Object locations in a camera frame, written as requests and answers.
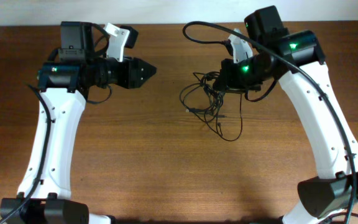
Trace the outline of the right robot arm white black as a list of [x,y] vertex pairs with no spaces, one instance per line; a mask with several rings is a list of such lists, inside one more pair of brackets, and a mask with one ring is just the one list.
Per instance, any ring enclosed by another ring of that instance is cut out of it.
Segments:
[[287,94],[313,150],[317,176],[300,182],[296,206],[279,223],[349,222],[358,203],[358,143],[331,87],[323,50],[310,30],[290,33],[275,6],[244,20],[247,35],[231,31],[214,89],[246,94],[273,79]]

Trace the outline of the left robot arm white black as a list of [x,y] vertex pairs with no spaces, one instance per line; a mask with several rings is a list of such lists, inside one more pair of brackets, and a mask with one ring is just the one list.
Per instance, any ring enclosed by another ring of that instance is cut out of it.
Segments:
[[39,70],[33,92],[39,119],[25,176],[14,198],[0,205],[1,223],[116,223],[71,199],[70,169],[76,132],[90,88],[141,87],[157,69],[124,49],[139,33],[130,26],[63,21],[61,45]]

